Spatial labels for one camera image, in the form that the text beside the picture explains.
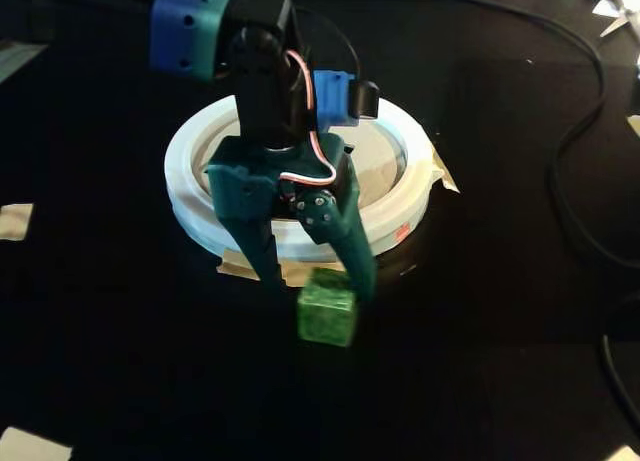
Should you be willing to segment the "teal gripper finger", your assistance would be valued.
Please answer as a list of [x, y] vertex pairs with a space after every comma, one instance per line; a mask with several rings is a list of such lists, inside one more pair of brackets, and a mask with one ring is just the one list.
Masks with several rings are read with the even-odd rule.
[[271, 220], [270, 212], [253, 218], [219, 218], [265, 287], [270, 292], [283, 292], [286, 284], [277, 257]]
[[360, 189], [351, 180], [335, 196], [319, 186], [296, 192], [294, 213], [315, 244], [329, 244], [344, 266], [359, 301], [375, 296], [375, 258], [369, 245], [358, 200]]

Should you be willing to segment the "teal gripper body with servo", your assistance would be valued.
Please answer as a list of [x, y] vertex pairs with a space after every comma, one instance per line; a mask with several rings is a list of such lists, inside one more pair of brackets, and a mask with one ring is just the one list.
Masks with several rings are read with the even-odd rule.
[[224, 137], [206, 165], [217, 217], [253, 218], [270, 212], [272, 219], [293, 219], [296, 192], [311, 186], [282, 180], [283, 172], [311, 178], [330, 175], [308, 141], [272, 150], [242, 136]]

